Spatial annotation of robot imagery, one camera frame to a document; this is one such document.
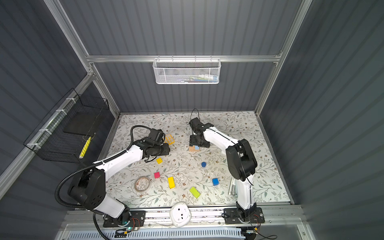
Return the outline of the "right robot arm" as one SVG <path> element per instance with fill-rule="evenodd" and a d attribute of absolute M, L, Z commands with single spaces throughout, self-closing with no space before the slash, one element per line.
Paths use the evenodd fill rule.
<path fill-rule="evenodd" d="M 191 135 L 193 143 L 203 148 L 213 144 L 226 155 L 229 172 L 235 179 L 238 193 L 237 206 L 244 211 L 250 210 L 255 205 L 252 187 L 258 166 L 250 143 L 246 139 L 234 139 L 212 124 L 202 123 L 199 118 L 190 120 L 189 125 L 193 132 Z"/>

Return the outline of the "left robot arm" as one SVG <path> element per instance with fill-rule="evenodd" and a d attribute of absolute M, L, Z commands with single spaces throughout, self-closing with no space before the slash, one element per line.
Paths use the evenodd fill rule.
<path fill-rule="evenodd" d="M 109 182 L 138 162 L 169 154 L 170 147 L 162 130 L 141 125 L 134 126 L 131 129 L 131 142 L 127 148 L 94 162 L 89 168 L 70 178 L 68 195 L 86 210 L 115 219 L 122 218 L 128 213 L 129 208 L 110 195 Z"/>

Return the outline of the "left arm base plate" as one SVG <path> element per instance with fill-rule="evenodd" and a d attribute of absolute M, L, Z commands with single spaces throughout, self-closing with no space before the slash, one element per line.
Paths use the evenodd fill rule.
<path fill-rule="evenodd" d="M 144 225 L 146 211 L 124 211 L 118 218 L 104 216 L 104 228 L 139 228 Z"/>

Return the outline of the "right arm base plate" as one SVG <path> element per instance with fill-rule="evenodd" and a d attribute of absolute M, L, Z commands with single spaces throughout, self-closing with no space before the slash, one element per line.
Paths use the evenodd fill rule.
<path fill-rule="evenodd" d="M 237 208 L 226 208 L 222 213 L 222 218 L 224 218 L 227 225 L 233 224 L 252 224 L 260 225 L 265 223 L 265 217 L 263 210 L 256 207 L 255 209 L 242 211 Z"/>

